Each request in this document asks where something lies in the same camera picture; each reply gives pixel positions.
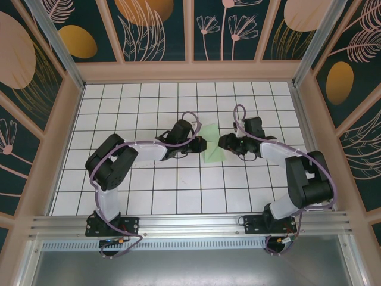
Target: leaf illustration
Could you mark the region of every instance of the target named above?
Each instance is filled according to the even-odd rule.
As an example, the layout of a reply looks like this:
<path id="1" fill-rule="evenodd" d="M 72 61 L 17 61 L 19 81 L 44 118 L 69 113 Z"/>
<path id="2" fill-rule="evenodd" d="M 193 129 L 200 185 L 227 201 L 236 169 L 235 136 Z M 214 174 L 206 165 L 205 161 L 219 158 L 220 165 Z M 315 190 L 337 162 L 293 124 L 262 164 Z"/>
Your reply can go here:
<path id="1" fill-rule="evenodd" d="M 75 10 L 73 0 L 42 0 L 53 23 L 63 24 Z"/>
<path id="2" fill-rule="evenodd" d="M 381 0 L 367 0 L 363 6 L 360 25 L 368 32 L 381 26 Z"/>
<path id="3" fill-rule="evenodd" d="M 369 63 L 369 59 L 374 58 L 381 50 L 381 30 L 362 30 L 356 33 L 345 49 L 350 61 Z"/>

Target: mounting plate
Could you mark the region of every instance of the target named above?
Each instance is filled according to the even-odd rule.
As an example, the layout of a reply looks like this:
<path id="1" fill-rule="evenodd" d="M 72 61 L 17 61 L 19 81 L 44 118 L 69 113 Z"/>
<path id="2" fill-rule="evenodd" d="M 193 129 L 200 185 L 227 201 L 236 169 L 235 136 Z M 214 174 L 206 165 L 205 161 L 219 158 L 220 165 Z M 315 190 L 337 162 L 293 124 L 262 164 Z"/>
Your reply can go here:
<path id="1" fill-rule="evenodd" d="M 88 218 L 86 220 L 87 237 L 120 237 L 121 233 L 109 228 L 103 221 L 97 217 Z M 115 225 L 118 229 L 126 230 L 133 234 L 138 234 L 139 218 L 138 217 L 121 217 Z"/>
<path id="2" fill-rule="evenodd" d="M 262 215 L 243 216 L 243 224 L 246 234 L 287 234 L 287 228 L 296 232 L 296 223 L 293 217 L 277 220 L 271 227 L 267 229 Z"/>

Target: white tile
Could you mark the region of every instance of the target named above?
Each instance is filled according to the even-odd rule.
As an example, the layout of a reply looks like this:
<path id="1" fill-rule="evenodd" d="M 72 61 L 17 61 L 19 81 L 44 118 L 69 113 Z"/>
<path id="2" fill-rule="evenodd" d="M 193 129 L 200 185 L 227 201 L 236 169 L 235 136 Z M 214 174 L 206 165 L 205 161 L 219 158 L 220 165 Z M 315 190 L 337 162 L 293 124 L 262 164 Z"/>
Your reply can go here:
<path id="1" fill-rule="evenodd" d="M 274 100 L 275 100 L 277 110 L 294 110 L 295 109 L 295 107 L 293 106 L 291 97 L 275 96 Z"/>
<path id="2" fill-rule="evenodd" d="M 118 114 L 117 130 L 135 130 L 137 114 Z"/>
<path id="3" fill-rule="evenodd" d="M 279 200 L 284 195 L 288 194 L 287 188 L 273 188 L 275 200 Z"/>
<path id="4" fill-rule="evenodd" d="M 197 96 L 196 83 L 195 82 L 179 83 L 179 96 L 180 97 Z"/>
<path id="5" fill-rule="evenodd" d="M 235 95 L 232 82 L 216 82 L 216 92 L 219 97 L 233 97 Z"/>
<path id="6" fill-rule="evenodd" d="M 276 110 L 273 97 L 255 97 L 258 110 Z"/>
<path id="7" fill-rule="evenodd" d="M 83 98 L 102 98 L 104 85 L 86 85 Z"/>
<path id="8" fill-rule="evenodd" d="M 122 137 L 126 142 L 134 141 L 135 133 L 136 133 L 135 130 L 120 130 L 116 132 L 116 134 Z"/>
<path id="9" fill-rule="evenodd" d="M 129 191 L 130 190 L 130 179 L 131 179 L 131 170 L 124 177 L 123 182 L 118 186 L 119 191 Z"/>
<path id="10" fill-rule="evenodd" d="M 105 85 L 102 98 L 120 98 L 122 85 Z"/>
<path id="11" fill-rule="evenodd" d="M 69 150 L 65 169 L 84 170 L 85 163 L 89 158 L 89 150 Z"/>
<path id="12" fill-rule="evenodd" d="M 268 82 L 252 82 L 254 95 L 272 95 L 270 83 Z"/>
<path id="13" fill-rule="evenodd" d="M 159 97 L 159 83 L 143 83 L 140 97 Z"/>
<path id="14" fill-rule="evenodd" d="M 118 113 L 119 98 L 102 99 L 99 113 Z"/>
<path id="15" fill-rule="evenodd" d="M 156 130 L 137 130 L 136 140 L 154 140 L 156 137 Z"/>
<path id="16" fill-rule="evenodd" d="M 286 82 L 270 82 L 273 95 L 289 95 L 290 90 Z"/>
<path id="17" fill-rule="evenodd" d="M 253 96 L 251 97 L 236 97 L 237 104 L 242 104 L 246 111 L 255 111 L 257 110 L 257 106 L 255 105 L 255 99 Z"/>
<path id="18" fill-rule="evenodd" d="M 200 166 L 199 154 L 189 153 L 185 158 L 177 160 L 177 166 L 179 168 L 199 167 Z"/>
<path id="19" fill-rule="evenodd" d="M 203 213 L 225 213 L 226 200 L 223 189 L 203 189 L 202 212 Z"/>
<path id="20" fill-rule="evenodd" d="M 152 214 L 176 214 L 176 199 L 176 191 L 154 191 Z"/>
<path id="21" fill-rule="evenodd" d="M 228 213 L 251 212 L 248 189 L 227 189 L 226 204 Z"/>
<path id="22" fill-rule="evenodd" d="M 234 118 L 232 111 L 218 112 L 218 120 L 220 128 L 233 128 Z"/>
<path id="23" fill-rule="evenodd" d="M 176 169 L 155 169 L 154 190 L 176 189 L 177 170 Z"/>
<path id="24" fill-rule="evenodd" d="M 283 140 L 283 134 L 281 128 L 263 128 L 263 131 L 266 136 L 274 136 L 277 139 L 274 139 L 274 141 L 279 141 L 284 143 L 285 140 Z"/>
<path id="25" fill-rule="evenodd" d="M 179 97 L 179 112 L 197 111 L 197 97 Z"/>
<path id="26" fill-rule="evenodd" d="M 216 97 L 199 97 L 198 111 L 217 111 Z"/>
<path id="27" fill-rule="evenodd" d="M 152 206 L 152 191 L 130 192 L 128 215 L 150 215 Z"/>
<path id="28" fill-rule="evenodd" d="M 101 100 L 83 100 L 79 114 L 97 114 Z"/>
<path id="29" fill-rule="evenodd" d="M 158 110 L 158 98 L 141 98 L 139 112 L 155 112 Z"/>
<path id="30" fill-rule="evenodd" d="M 94 131 L 97 114 L 78 115 L 76 131 Z"/>
<path id="31" fill-rule="evenodd" d="M 65 170 L 61 178 L 59 192 L 79 192 L 82 190 L 85 170 Z"/>
<path id="32" fill-rule="evenodd" d="M 250 188 L 271 187 L 267 167 L 247 167 Z"/>
<path id="33" fill-rule="evenodd" d="M 300 128 L 282 128 L 285 143 L 288 145 L 304 145 Z"/>
<path id="34" fill-rule="evenodd" d="M 150 190 L 154 187 L 153 169 L 133 169 L 131 170 L 131 191 Z"/>
<path id="35" fill-rule="evenodd" d="M 95 130 L 115 130 L 117 114 L 100 114 L 96 121 Z"/>
<path id="36" fill-rule="evenodd" d="M 214 82 L 199 82 L 197 83 L 197 96 L 210 97 L 216 95 Z"/>
<path id="37" fill-rule="evenodd" d="M 259 111 L 259 117 L 262 119 L 262 127 L 279 127 L 279 119 L 276 111 Z"/>
<path id="38" fill-rule="evenodd" d="M 138 129 L 156 129 L 157 113 L 139 113 Z"/>
<path id="39" fill-rule="evenodd" d="M 253 212 L 263 212 L 264 206 L 274 201 L 271 188 L 250 189 L 250 198 Z"/>
<path id="40" fill-rule="evenodd" d="M 78 216 L 89 216 L 96 209 L 95 192 L 83 192 L 79 201 Z"/>
<path id="41" fill-rule="evenodd" d="M 224 167 L 225 188 L 247 188 L 245 167 Z"/>
<path id="42" fill-rule="evenodd" d="M 160 83 L 160 97 L 177 97 L 177 83 Z"/>
<path id="43" fill-rule="evenodd" d="M 251 82 L 235 82 L 236 95 L 253 95 Z"/>
<path id="44" fill-rule="evenodd" d="M 245 162 L 241 160 L 236 154 L 233 154 L 232 152 L 227 150 L 223 150 L 223 152 L 226 158 L 226 160 L 223 162 L 224 167 L 245 165 Z"/>
<path id="45" fill-rule="evenodd" d="M 178 191 L 177 213 L 201 213 L 201 191 Z"/>
<path id="46" fill-rule="evenodd" d="M 129 200 L 129 192 L 118 192 L 118 208 L 121 215 L 127 214 L 127 203 Z"/>
<path id="47" fill-rule="evenodd" d="M 79 204 L 80 192 L 59 192 L 55 200 L 54 216 L 75 216 Z"/>
<path id="48" fill-rule="evenodd" d="M 140 83 L 123 85 L 121 97 L 140 97 Z"/>
<path id="49" fill-rule="evenodd" d="M 224 188 L 224 175 L 222 168 L 201 168 L 201 188 L 221 189 Z"/>
<path id="50" fill-rule="evenodd" d="M 286 170 L 279 166 L 269 166 L 271 184 L 273 187 L 287 186 Z"/>
<path id="51" fill-rule="evenodd" d="M 95 131 L 94 133 L 94 139 L 93 143 L 91 145 L 92 149 L 97 149 L 99 148 L 103 142 L 106 141 L 106 139 L 111 135 L 114 134 L 115 132 L 110 130 L 110 131 Z"/>
<path id="52" fill-rule="evenodd" d="M 177 122 L 177 113 L 159 113 L 157 128 L 170 130 L 173 128 L 176 122 Z"/>
<path id="53" fill-rule="evenodd" d="M 297 127 L 299 121 L 295 111 L 278 111 L 281 127 Z"/>
<path id="54" fill-rule="evenodd" d="M 122 98 L 119 105 L 119 113 L 138 113 L 138 98 Z"/>
<path id="55" fill-rule="evenodd" d="M 200 189 L 200 170 L 198 168 L 178 169 L 177 189 Z"/>
<path id="56" fill-rule="evenodd" d="M 177 97 L 160 98 L 159 112 L 177 112 Z"/>
<path id="57" fill-rule="evenodd" d="M 217 97 L 218 111 L 233 111 L 234 106 L 236 106 L 235 97 Z"/>
<path id="58" fill-rule="evenodd" d="M 218 115 L 217 112 L 199 112 L 198 120 L 201 122 L 203 126 L 214 123 L 218 124 Z"/>
<path id="59" fill-rule="evenodd" d="M 73 132 L 70 149 L 90 149 L 93 134 L 94 132 L 92 131 Z"/>

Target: dark green wallpaper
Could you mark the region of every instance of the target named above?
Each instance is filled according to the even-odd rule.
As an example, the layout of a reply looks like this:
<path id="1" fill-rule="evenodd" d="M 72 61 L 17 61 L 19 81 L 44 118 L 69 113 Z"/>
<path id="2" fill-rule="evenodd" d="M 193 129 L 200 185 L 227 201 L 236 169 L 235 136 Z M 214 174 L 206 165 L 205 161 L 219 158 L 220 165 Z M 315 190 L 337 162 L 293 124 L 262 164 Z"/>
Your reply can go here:
<path id="1" fill-rule="evenodd" d="M 5 239 L 8 235 L 8 229 L 7 228 L 0 228 L 0 253 L 2 250 L 2 247 L 4 246 Z"/>
<path id="2" fill-rule="evenodd" d="M 373 228 L 374 234 L 376 235 L 379 246 L 381 247 L 381 222 L 375 223 L 371 226 Z"/>
<path id="3" fill-rule="evenodd" d="M 340 141 L 365 209 L 368 212 L 381 207 L 381 100 Z"/>
<path id="4" fill-rule="evenodd" d="M 40 140 L 0 106 L 0 212 L 14 215 Z"/>
<path id="5" fill-rule="evenodd" d="M 0 91 L 45 130 L 62 77 L 10 0 L 0 3 Z"/>
<path id="6" fill-rule="evenodd" d="M 124 60 L 184 61 L 183 0 L 147 0 L 146 3 L 107 0 Z"/>
<path id="7" fill-rule="evenodd" d="M 348 12 L 348 9 L 350 8 L 350 6 L 352 5 L 353 3 L 353 0 L 347 0 L 346 4 L 345 4 L 345 7 L 339 17 L 339 20 L 336 22 L 335 26 L 333 27 L 332 31 L 331 31 L 331 34 L 329 35 L 329 37 L 327 38 L 327 40 L 325 41 L 324 45 L 322 46 L 322 48 L 320 49 L 320 52 L 317 54 L 314 62 L 312 63 L 312 69 L 315 68 L 315 66 L 317 65 L 317 63 L 319 62 L 320 58 L 321 58 L 321 55 L 324 53 L 324 50 L 326 49 L 328 43 L 331 41 L 333 35 L 335 34 L 336 30 L 338 29 L 341 21 L 343 20 L 343 18 L 345 17 L 345 14 L 346 12 Z"/>
<path id="8" fill-rule="evenodd" d="M 281 0 L 263 60 L 301 60 L 329 1 Z"/>
<path id="9" fill-rule="evenodd" d="M 369 12 L 376 5 L 360 4 L 316 76 L 336 127 L 381 82 L 381 15 Z"/>
<path id="10" fill-rule="evenodd" d="M 269 1 L 236 1 L 233 7 L 226 3 L 195 0 L 195 61 L 254 59 Z"/>

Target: cable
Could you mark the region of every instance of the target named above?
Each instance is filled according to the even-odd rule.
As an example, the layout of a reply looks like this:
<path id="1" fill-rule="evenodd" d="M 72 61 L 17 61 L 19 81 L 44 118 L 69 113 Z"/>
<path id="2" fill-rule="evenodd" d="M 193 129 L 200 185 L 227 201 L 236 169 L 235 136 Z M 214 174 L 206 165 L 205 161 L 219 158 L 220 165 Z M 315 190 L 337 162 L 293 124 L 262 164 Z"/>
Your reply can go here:
<path id="1" fill-rule="evenodd" d="M 123 144 L 120 144 L 118 146 L 116 146 L 114 149 L 112 149 L 109 153 L 107 153 L 105 155 L 105 157 L 103 157 L 101 159 L 101 161 L 99 161 L 99 163 L 95 166 L 93 172 L 90 174 L 90 184 L 95 188 L 95 204 L 96 204 L 96 210 L 98 211 L 98 214 L 99 216 L 101 217 L 101 219 L 113 230 L 117 231 L 117 232 L 120 232 L 121 234 L 123 235 L 126 235 L 126 236 L 129 236 L 129 237 L 138 237 L 139 239 L 137 241 L 135 241 L 130 247 L 128 247 L 127 249 L 123 250 L 123 251 L 120 251 L 118 252 L 117 254 L 113 255 L 113 256 L 106 256 L 104 253 L 103 253 L 103 250 L 101 249 L 101 254 L 102 254 L 102 257 L 103 258 L 108 258 L 108 259 L 113 259 L 113 258 L 117 258 L 117 257 L 120 257 L 124 254 L 126 254 L 127 252 L 129 252 L 136 244 L 138 244 L 139 242 L 142 241 L 143 239 L 143 236 L 139 235 L 139 234 L 133 234 L 131 232 L 128 232 L 128 231 L 122 231 L 121 229 L 118 229 L 117 227 L 113 226 L 112 224 L 109 223 L 109 221 L 107 221 L 103 211 L 101 210 L 101 205 L 99 203 L 99 197 L 101 195 L 101 192 L 99 192 L 99 185 L 96 184 L 94 182 L 94 176 L 95 174 L 97 173 L 97 171 L 99 170 L 99 168 L 102 166 L 102 164 L 107 160 L 108 157 L 110 157 L 112 154 L 114 154 L 116 151 L 118 151 L 119 149 L 123 148 L 123 147 L 126 147 L 126 146 L 133 146 L 133 145 L 139 145 L 139 144 L 157 144 L 157 145 L 161 145 L 161 146 L 164 146 L 164 147 L 181 147 L 181 146 L 184 146 L 190 142 L 192 142 L 193 139 L 196 138 L 196 135 L 197 133 L 200 131 L 201 129 L 201 122 L 198 120 L 198 117 L 195 113 L 193 112 L 190 112 L 190 111 L 187 111 L 187 112 L 184 112 L 182 114 L 182 117 L 181 119 L 184 119 L 184 116 L 186 114 L 190 114 L 190 115 L 193 115 L 195 118 L 196 118 L 196 122 L 197 122 L 197 127 L 196 127 L 196 130 L 194 132 L 194 134 L 192 135 L 192 137 L 190 139 L 188 139 L 187 141 L 185 141 L 184 143 L 181 143 L 181 144 L 167 144 L 167 143 L 162 143 L 162 142 L 158 142 L 158 141 L 149 141 L 149 140 L 143 140 L 143 141 L 133 141 L 133 142 L 125 142 Z"/>

